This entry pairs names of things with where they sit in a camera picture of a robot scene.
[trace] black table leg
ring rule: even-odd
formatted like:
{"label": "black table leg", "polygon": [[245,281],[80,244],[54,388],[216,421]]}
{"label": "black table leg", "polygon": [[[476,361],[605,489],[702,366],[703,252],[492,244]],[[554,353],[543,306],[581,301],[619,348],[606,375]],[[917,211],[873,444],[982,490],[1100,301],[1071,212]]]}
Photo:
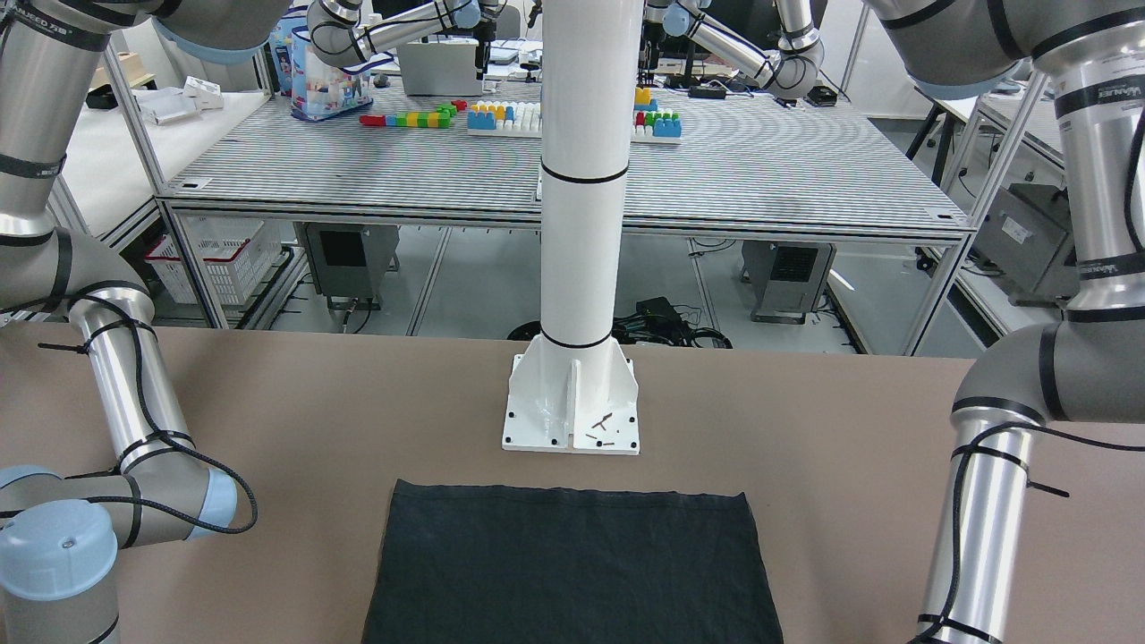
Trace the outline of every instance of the black table leg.
{"label": "black table leg", "polygon": [[915,134],[915,140],[910,142],[910,147],[907,148],[907,158],[914,159],[915,155],[918,154],[918,149],[923,147],[923,141],[926,140],[926,135],[930,134],[932,127],[934,127],[934,121],[938,120],[938,115],[942,113],[942,108],[938,107],[938,103],[931,105],[930,113],[926,115],[926,119],[923,120],[923,126]]}
{"label": "black table leg", "polygon": [[942,172],[946,171],[946,157],[950,154],[950,140],[954,139],[955,118],[946,115],[942,119],[942,134],[938,140],[938,156],[934,157],[934,172],[931,173],[931,181],[935,186],[942,184]]}

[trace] gray metal box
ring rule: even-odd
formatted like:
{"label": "gray metal box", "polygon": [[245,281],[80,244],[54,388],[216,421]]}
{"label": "gray metal box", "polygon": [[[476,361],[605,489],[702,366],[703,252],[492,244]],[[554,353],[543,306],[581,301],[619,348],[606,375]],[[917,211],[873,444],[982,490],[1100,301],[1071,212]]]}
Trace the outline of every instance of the gray metal box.
{"label": "gray metal box", "polygon": [[1053,304],[1077,294],[1069,201],[1056,186],[1000,190],[974,250],[1005,274],[1012,304]]}
{"label": "gray metal box", "polygon": [[802,324],[815,311],[835,246],[806,242],[743,242],[743,269],[756,293],[753,322]]}
{"label": "gray metal box", "polygon": [[381,304],[381,278],[397,250],[396,226],[295,223],[294,229],[319,294]]}

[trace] air vent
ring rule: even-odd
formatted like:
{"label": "air vent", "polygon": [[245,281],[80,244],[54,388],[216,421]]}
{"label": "air vent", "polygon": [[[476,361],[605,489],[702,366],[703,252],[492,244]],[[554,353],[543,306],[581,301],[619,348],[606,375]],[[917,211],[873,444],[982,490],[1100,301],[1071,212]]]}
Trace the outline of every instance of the air vent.
{"label": "air vent", "polygon": [[819,257],[819,249],[781,245],[775,253],[772,280],[810,282],[815,269],[816,257]]}

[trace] pile of cables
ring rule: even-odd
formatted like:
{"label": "pile of cables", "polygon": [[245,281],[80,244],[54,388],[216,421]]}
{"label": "pile of cables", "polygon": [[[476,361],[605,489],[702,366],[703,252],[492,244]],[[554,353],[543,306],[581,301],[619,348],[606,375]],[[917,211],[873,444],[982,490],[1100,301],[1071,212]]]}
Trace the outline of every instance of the pile of cables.
{"label": "pile of cables", "polygon": [[[662,303],[662,306],[648,306]],[[680,308],[689,308],[697,320],[692,322],[680,315]],[[732,340],[717,329],[701,327],[698,309],[686,305],[672,306],[664,298],[656,298],[637,305],[637,313],[613,320],[613,337],[622,345],[637,343],[697,348],[732,348]],[[531,340],[540,335],[540,322],[522,324],[508,335],[511,340]]]}

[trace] light blue joint cap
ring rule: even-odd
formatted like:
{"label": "light blue joint cap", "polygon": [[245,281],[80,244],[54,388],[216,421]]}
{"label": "light blue joint cap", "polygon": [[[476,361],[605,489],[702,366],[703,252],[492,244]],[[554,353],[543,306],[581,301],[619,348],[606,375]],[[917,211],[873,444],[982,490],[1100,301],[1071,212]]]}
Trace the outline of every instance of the light blue joint cap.
{"label": "light blue joint cap", "polygon": [[[238,490],[235,489],[235,481],[230,477],[214,468],[207,470],[207,493],[203,497],[203,509],[199,510],[199,520],[215,526],[228,526],[235,518],[235,510],[238,508]],[[191,534],[184,541],[198,539],[214,534],[208,529],[195,526]]]}
{"label": "light blue joint cap", "polygon": [[481,6],[477,5],[477,0],[456,0],[453,2],[465,2],[457,10],[453,11],[453,24],[461,29],[473,29],[477,26],[481,22]]}
{"label": "light blue joint cap", "polygon": [[692,14],[678,3],[672,3],[664,14],[664,33],[684,36],[692,26]]}
{"label": "light blue joint cap", "polygon": [[52,470],[45,470],[39,465],[13,465],[11,468],[0,470],[0,489],[8,487],[19,479],[26,479],[27,477],[34,477],[38,474],[48,474],[57,479],[63,478]]}
{"label": "light blue joint cap", "polygon": [[111,516],[79,498],[29,508],[0,529],[0,587],[30,602],[85,592],[116,563]]}
{"label": "light blue joint cap", "polygon": [[155,30],[159,32],[159,36],[171,40],[183,52],[187,52],[200,61],[218,63],[220,65],[237,65],[239,63],[245,63],[251,60],[251,56],[262,48],[262,45],[266,44],[266,40],[263,40],[256,47],[251,47],[250,49],[215,49],[213,47],[204,47],[203,45],[191,42],[190,40],[167,29],[167,25],[163,24],[163,21],[158,18],[151,22],[155,23]]}
{"label": "light blue joint cap", "polygon": [[974,83],[973,85],[933,85],[926,83],[925,80],[919,80],[914,76],[911,76],[910,79],[914,80],[915,84],[918,85],[918,88],[931,99],[938,99],[939,101],[957,101],[958,99],[973,99],[974,96],[980,96],[990,89],[994,89],[998,83],[1002,83],[1013,74],[1019,64],[1021,64],[1021,61],[1010,65],[1010,69],[995,76],[994,78],[988,78],[986,80]]}

